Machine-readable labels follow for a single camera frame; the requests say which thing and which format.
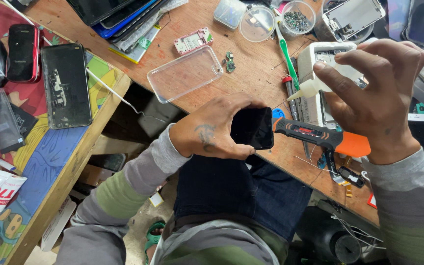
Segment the white glue bottle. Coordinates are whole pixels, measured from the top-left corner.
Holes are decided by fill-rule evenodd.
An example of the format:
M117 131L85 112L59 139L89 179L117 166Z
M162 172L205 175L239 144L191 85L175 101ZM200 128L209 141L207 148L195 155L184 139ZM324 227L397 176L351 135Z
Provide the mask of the white glue bottle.
M352 81L363 76L360 72L354 69L351 66L334 64L332 65L335 70L337 70L343 76L348 77ZM301 96L305 96L306 98L310 98L315 96L320 90L325 92L332 92L331 88L329 88L325 83L323 83L318 77L315 79L309 79L301 84L299 84L299 91L292 94L287 101L291 101L293 99L300 98Z

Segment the blue phone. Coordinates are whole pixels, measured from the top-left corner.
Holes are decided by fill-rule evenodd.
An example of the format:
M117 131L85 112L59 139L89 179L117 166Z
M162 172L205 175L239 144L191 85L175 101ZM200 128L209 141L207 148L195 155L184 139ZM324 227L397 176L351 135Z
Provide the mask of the blue phone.
M144 7L133 13L132 15L129 15L126 19L121 21L119 24L115 25L114 27L107 29L105 28L101 23L97 23L96 25L92 26L91 28L99 34L103 39L107 39L114 35L118 30L120 30L122 27L124 27L128 22L132 21L134 18L136 18L138 15L140 15L145 9L149 8L153 4L157 4L160 2L160 0L151 0L149 3L147 3Z

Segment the orange screwdriver handle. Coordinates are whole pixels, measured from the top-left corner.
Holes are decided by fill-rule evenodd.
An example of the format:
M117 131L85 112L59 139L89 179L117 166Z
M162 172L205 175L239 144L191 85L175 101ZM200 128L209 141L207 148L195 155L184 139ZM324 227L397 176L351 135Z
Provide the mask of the orange screwdriver handle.
M356 158L371 153L368 138L350 132L336 132L283 117L273 118L273 131Z

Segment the gray sleeve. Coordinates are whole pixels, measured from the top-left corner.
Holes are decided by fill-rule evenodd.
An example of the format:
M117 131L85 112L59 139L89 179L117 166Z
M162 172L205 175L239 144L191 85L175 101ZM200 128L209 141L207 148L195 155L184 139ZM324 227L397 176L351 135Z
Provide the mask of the gray sleeve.
M125 263L122 237L128 231L127 222L155 188L189 160L171 143L170 126L79 205L72 226L64 231L57 265Z
M363 160L393 265L424 264L424 152L392 165Z

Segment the long-sleeve shirt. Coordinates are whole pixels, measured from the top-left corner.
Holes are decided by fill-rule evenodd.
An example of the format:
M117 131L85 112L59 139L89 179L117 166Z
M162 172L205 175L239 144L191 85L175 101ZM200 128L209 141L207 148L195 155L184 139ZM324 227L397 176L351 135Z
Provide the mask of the long-sleeve shirt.
M169 126L140 156L82 202L56 263L124 264L128 220L169 175L189 159L169 138ZM392 165L363 161L377 200L380 229L392 264L424 264L424 153ZM287 242L259 224L213 220L183 226L160 239L150 264L283 264Z

